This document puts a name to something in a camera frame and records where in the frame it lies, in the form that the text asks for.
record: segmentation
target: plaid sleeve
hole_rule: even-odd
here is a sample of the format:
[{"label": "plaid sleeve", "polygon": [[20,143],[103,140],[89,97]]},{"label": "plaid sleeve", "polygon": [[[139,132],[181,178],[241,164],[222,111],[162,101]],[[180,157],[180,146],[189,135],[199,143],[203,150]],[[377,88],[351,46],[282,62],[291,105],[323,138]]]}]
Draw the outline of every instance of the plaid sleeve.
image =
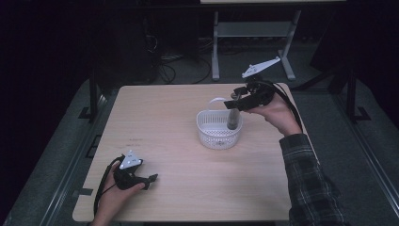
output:
[{"label": "plaid sleeve", "polygon": [[338,202],[339,191],[323,173],[308,137],[279,141],[291,199],[291,225],[349,225]]}]

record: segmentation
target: dark background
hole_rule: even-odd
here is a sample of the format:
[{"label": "dark background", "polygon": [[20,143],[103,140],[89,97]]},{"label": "dark background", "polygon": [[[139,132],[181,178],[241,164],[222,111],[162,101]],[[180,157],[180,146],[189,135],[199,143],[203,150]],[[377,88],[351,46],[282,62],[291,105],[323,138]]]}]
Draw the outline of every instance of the dark background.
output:
[{"label": "dark background", "polygon": [[[399,20],[394,4],[349,1],[336,12],[312,66],[327,71],[340,62],[350,65],[399,127]],[[0,15],[0,222],[91,73],[101,78],[105,92],[122,84],[148,84],[156,76],[157,55],[148,54],[145,32],[195,55],[193,40],[212,34],[212,27],[203,25],[213,20],[210,12],[158,12],[143,26],[142,15],[105,9],[95,1],[1,1]],[[182,21],[182,15],[188,19]],[[320,11],[304,10],[295,38],[320,39],[326,21]],[[173,30],[175,24],[182,30]],[[125,73],[132,75],[130,80],[122,80]]]}]

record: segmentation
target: perforated plastic basket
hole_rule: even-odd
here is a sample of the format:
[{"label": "perforated plastic basket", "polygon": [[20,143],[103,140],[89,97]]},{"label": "perforated plastic basket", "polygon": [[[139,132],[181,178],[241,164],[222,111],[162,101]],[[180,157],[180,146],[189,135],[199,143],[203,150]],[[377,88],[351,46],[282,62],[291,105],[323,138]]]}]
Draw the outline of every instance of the perforated plastic basket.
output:
[{"label": "perforated plastic basket", "polygon": [[224,98],[214,98],[208,104],[208,109],[197,115],[197,126],[199,128],[199,140],[203,146],[223,150],[229,149],[237,143],[240,136],[243,118],[239,115],[238,126],[235,130],[227,127],[230,110],[211,110],[211,104],[217,101],[226,101]]}]

